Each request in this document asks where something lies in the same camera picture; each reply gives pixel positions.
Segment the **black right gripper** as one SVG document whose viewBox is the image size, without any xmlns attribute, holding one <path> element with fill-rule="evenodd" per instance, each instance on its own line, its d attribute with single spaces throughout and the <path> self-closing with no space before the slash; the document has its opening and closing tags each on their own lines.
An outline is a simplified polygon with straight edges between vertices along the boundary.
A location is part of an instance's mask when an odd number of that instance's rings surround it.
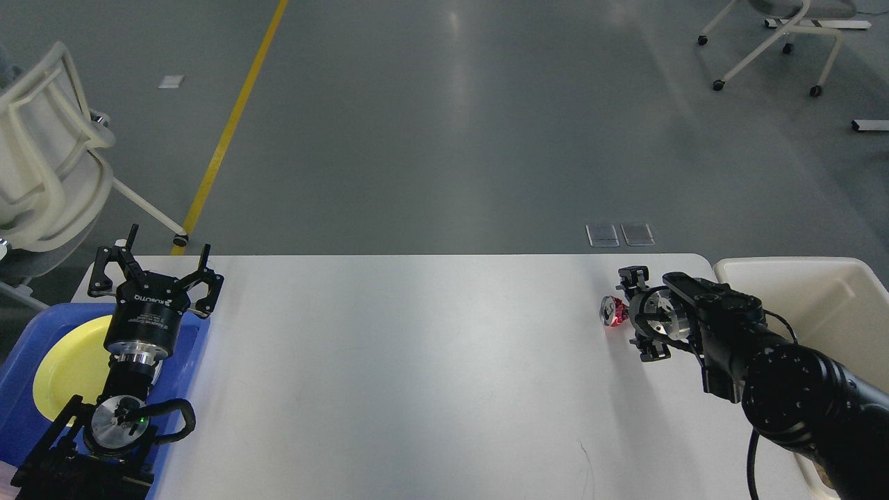
<svg viewBox="0 0 889 500">
<path fill-rule="evenodd" d="M 618 276 L 616 289 L 629 301 L 635 330 L 629 344 L 638 350 L 641 362 L 669 360 L 669 341 L 689 341 L 695 334 L 686 303 L 668 287 L 648 287 L 648 266 L 619 268 Z"/>
</svg>

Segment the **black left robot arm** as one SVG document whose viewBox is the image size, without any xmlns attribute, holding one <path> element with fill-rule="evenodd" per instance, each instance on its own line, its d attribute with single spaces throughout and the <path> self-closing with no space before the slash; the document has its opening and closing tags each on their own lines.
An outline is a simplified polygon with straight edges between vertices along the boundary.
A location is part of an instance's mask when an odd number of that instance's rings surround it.
<svg viewBox="0 0 889 500">
<path fill-rule="evenodd" d="M 155 481 L 149 461 L 158 447 L 185 439 L 197 426 L 184 397 L 162 401 L 156 384 L 177 354 L 188 313 L 207 319 L 224 278 L 210 268 L 205 244 L 186 276 L 143 269 L 125 241 L 97 250 L 89 297 L 113 297 L 103 348 L 108 375 L 95 402 L 70 397 L 10 479 L 19 499 L 146 499 Z"/>
</svg>

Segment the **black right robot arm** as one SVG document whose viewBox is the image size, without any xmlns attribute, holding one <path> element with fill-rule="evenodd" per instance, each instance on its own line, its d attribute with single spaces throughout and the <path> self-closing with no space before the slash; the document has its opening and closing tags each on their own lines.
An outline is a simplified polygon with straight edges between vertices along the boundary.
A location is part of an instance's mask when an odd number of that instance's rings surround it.
<svg viewBox="0 0 889 500">
<path fill-rule="evenodd" d="M 631 322 L 643 362 L 671 349 L 695 356 L 703 390 L 742 405 L 752 431 L 747 491 L 758 498 L 758 441 L 766 439 L 819 466 L 841 499 L 886 499 L 888 398 L 825 353 L 772 331 L 758 297 L 683 272 L 648 284 L 644 265 L 621 268 L 619 291 L 600 308 L 604 326 Z"/>
</svg>

